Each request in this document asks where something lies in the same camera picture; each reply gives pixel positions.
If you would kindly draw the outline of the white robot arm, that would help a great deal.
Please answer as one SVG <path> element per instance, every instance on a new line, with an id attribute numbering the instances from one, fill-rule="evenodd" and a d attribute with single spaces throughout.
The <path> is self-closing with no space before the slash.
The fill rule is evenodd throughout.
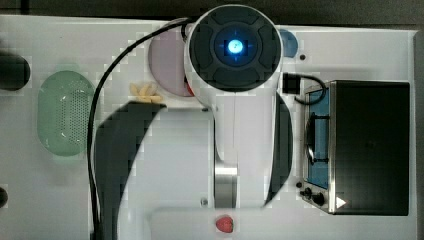
<path id="1" fill-rule="evenodd" d="M 185 76 L 214 120 L 213 153 L 208 180 L 202 185 L 211 191 L 214 209 L 264 207 L 281 188 L 272 176 L 284 105 L 278 93 L 283 58 L 278 29 L 249 6 L 218 6 L 203 14 L 188 34 Z M 162 206 L 130 184 L 141 144 L 162 109 L 131 101 L 97 131 L 95 158 L 119 160 L 125 168 L 103 188 L 105 196 L 117 198 L 104 209 L 112 215 L 105 228 L 108 240 L 142 240 L 148 217 Z"/>

